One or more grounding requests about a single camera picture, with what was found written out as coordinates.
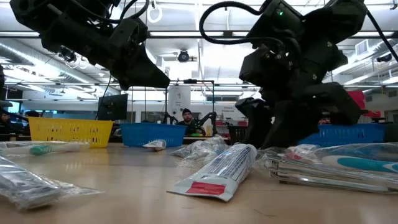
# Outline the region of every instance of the computer monitor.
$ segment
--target computer monitor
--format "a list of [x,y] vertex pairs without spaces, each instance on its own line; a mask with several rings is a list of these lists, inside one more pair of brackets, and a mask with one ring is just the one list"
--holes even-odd
[[98,100],[98,119],[102,121],[116,121],[127,119],[128,94],[105,96]]

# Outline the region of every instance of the wall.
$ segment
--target wall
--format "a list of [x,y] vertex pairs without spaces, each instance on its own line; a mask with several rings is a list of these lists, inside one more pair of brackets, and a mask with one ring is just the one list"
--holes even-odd
[[[57,101],[24,101],[23,107],[25,110],[69,110],[69,111],[96,111],[98,103],[95,102],[57,102]],[[127,111],[136,112],[136,122],[141,122],[142,111],[165,111],[164,103],[128,103]],[[201,113],[202,117],[209,112],[212,112],[211,103],[191,103],[189,108],[192,112]],[[238,119],[244,117],[234,106],[234,103],[216,103],[215,111],[218,115],[223,115],[224,119],[232,118]]]

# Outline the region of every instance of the workbench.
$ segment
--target workbench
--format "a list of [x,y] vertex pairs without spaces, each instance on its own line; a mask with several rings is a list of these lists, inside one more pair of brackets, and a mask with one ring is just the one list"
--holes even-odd
[[228,202],[167,193],[193,171],[177,167],[175,149],[107,149],[30,156],[13,161],[36,174],[104,190],[18,212],[0,198],[0,223],[397,223],[398,197],[279,184],[255,171]]

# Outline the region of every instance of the ceiling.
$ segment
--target ceiling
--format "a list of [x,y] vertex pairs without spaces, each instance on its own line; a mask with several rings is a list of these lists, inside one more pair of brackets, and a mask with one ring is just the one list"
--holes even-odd
[[[178,31],[195,31],[198,30],[198,18],[199,15],[205,11],[210,5],[220,2],[212,0],[158,0],[156,1],[157,7],[162,10],[162,17],[158,22],[153,21],[159,15],[159,10],[150,10],[150,17],[148,13],[141,16],[144,23],[147,24],[149,31],[169,31],[172,35],[176,35]],[[240,1],[251,5],[258,9],[263,1],[258,0],[246,0]],[[296,10],[302,14],[313,11],[323,7],[324,3],[328,1],[324,0],[289,0],[287,1]],[[390,10],[392,7],[393,0],[365,0],[368,5],[368,9],[373,13],[381,29],[385,32],[398,30],[398,9]],[[138,0],[127,12],[127,16],[134,14],[139,11],[143,6],[144,1]],[[118,18],[124,6],[124,1],[114,9],[112,18]],[[212,13],[205,22],[206,30],[241,30],[248,31],[257,21],[258,17],[251,15],[241,9],[228,8],[227,10],[219,9]],[[7,21],[0,23],[0,32],[9,31],[30,31],[28,28],[19,24],[12,11],[9,7],[7,0],[0,0],[0,21]],[[367,18],[363,28],[363,31],[372,32],[375,31],[374,26]],[[382,82],[388,85],[395,84],[398,79],[394,79],[397,76],[398,68],[396,68],[396,62],[391,60],[390,62],[375,63],[375,58],[383,56],[387,53],[385,46],[382,46],[381,39],[369,39],[368,53],[358,55],[355,51],[355,45],[364,41],[364,39],[347,39],[338,44],[339,48],[349,58],[349,64],[345,65],[335,71],[331,75],[327,75],[325,82],[336,81],[345,85],[354,85],[352,88],[358,88],[360,90],[368,90],[377,88],[383,85]],[[398,44],[398,40],[391,40],[392,45]],[[3,59],[9,63],[23,63],[21,58],[33,58],[36,61],[42,62],[40,71],[46,73],[46,68],[49,70],[57,70],[59,80],[56,79],[44,79],[48,82],[73,82],[79,83],[96,83],[102,82],[107,83],[109,80],[109,72],[104,71],[100,65],[87,65],[85,62],[80,63],[80,66],[72,65],[68,67],[64,59],[54,55],[47,49],[43,48],[40,39],[7,39],[1,38],[0,44],[5,46],[5,51],[0,50],[0,60]],[[240,66],[243,58],[250,54],[253,49],[250,44],[241,45],[215,45],[201,39],[188,39],[188,38],[168,38],[168,39],[147,39],[146,47],[149,53],[153,56],[154,60],[157,60],[157,65],[162,68],[168,68],[170,70],[169,76],[171,79],[186,79],[186,78],[204,78],[208,80],[215,80],[216,82],[222,83],[241,83],[238,78]],[[16,50],[19,53],[23,53],[26,57],[11,58],[8,50]],[[189,55],[193,57],[188,65],[182,66],[181,63],[176,62],[176,55],[181,50],[187,50]],[[200,57],[201,72],[198,72],[200,66],[197,58]],[[34,71],[36,65],[29,65],[28,62],[24,62],[24,68],[32,67],[32,70],[28,69],[28,74],[31,75],[31,71]],[[20,82],[22,78],[18,79],[14,77],[8,77],[8,82]],[[22,90],[29,90],[24,86],[15,86]],[[51,90],[51,86],[42,86],[44,90]],[[93,91],[97,89],[97,93],[93,97],[97,97],[104,92],[104,86],[100,87],[85,87],[85,92]],[[112,86],[109,89],[109,94],[117,94],[120,89],[118,86]]]

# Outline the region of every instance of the blue basket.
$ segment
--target blue basket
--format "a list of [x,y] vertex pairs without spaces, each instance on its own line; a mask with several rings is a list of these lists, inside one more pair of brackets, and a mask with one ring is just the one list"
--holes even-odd
[[303,139],[299,144],[316,144],[322,147],[341,146],[354,143],[382,143],[385,126],[383,124],[355,124],[338,126],[320,124],[319,133]]
[[143,146],[156,139],[166,140],[167,147],[182,145],[186,126],[155,124],[155,123],[134,123],[121,124],[123,144],[125,146]]

